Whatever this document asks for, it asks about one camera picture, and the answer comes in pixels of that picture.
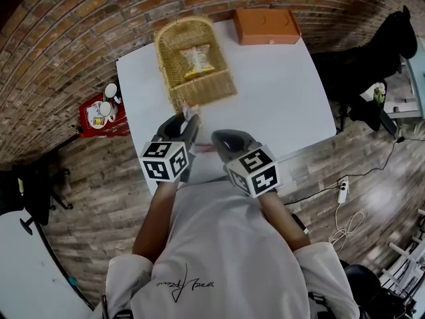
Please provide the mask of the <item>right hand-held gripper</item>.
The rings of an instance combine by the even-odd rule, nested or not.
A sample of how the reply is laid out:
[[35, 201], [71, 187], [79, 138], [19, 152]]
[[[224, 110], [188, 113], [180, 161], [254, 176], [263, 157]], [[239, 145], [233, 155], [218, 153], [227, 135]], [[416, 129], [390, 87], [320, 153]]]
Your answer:
[[248, 132], [216, 130], [211, 140], [233, 186], [248, 196], [256, 198], [281, 185], [276, 158]]

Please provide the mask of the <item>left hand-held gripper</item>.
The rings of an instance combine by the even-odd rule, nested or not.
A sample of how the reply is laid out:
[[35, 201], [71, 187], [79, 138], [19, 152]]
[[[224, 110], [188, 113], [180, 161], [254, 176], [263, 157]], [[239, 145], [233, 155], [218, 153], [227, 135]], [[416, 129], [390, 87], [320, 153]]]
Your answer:
[[159, 182], [189, 181], [195, 155], [191, 148], [195, 143], [201, 117], [195, 114], [190, 118], [181, 133], [183, 115], [175, 114], [157, 130], [150, 142], [146, 142], [140, 155], [141, 166], [148, 180]]

